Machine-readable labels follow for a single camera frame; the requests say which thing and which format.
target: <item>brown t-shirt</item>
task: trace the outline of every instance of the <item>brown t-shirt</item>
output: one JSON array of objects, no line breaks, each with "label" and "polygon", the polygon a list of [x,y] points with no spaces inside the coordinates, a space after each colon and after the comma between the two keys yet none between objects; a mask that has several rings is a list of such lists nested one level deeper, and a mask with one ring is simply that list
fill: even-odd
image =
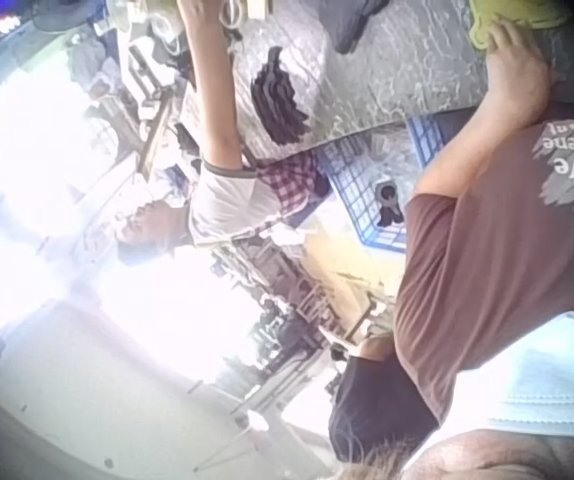
[{"label": "brown t-shirt", "polygon": [[574,310],[574,121],[515,135],[458,200],[413,198],[407,239],[396,348],[442,421],[459,371]]}]

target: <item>table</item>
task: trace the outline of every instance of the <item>table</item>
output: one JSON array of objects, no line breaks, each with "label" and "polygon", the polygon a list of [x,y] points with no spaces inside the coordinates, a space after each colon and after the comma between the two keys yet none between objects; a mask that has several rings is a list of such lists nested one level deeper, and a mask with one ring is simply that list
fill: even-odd
[{"label": "table", "polygon": [[[469,40],[469,0],[393,0],[369,21],[353,54],[336,54],[309,6],[311,0],[276,0],[265,22],[248,21],[237,52],[235,81],[239,130],[258,159],[283,159],[352,133],[414,114],[466,108],[486,88],[484,54]],[[537,32],[562,81],[554,98],[574,102],[574,22]],[[312,132],[279,147],[264,131],[249,85],[269,48],[284,47],[281,61]],[[182,119],[200,143],[195,93],[188,89]]]}]

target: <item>hand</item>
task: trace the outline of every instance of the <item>hand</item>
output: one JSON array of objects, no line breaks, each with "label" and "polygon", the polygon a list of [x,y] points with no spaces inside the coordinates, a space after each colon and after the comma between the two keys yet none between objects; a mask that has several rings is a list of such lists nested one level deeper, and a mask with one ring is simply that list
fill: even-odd
[{"label": "hand", "polygon": [[489,87],[483,105],[495,121],[514,129],[531,125],[545,110],[551,73],[531,30],[498,20],[489,32]]}]

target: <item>blonde hair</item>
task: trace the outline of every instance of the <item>blonde hair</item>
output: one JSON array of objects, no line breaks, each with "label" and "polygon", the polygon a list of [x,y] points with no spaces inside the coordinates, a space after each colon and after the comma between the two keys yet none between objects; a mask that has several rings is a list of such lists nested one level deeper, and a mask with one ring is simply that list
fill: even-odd
[{"label": "blonde hair", "polygon": [[360,464],[346,464],[329,480],[399,480],[412,453],[407,442],[386,443],[373,449]]}]

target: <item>plaid skirt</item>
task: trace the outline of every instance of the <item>plaid skirt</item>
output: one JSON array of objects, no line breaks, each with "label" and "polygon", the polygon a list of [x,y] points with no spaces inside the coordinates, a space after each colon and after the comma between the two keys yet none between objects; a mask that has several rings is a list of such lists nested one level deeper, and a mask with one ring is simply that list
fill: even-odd
[{"label": "plaid skirt", "polygon": [[283,217],[302,210],[314,193],[316,159],[310,152],[298,153],[266,167],[258,167],[258,180],[269,185],[280,200]]}]

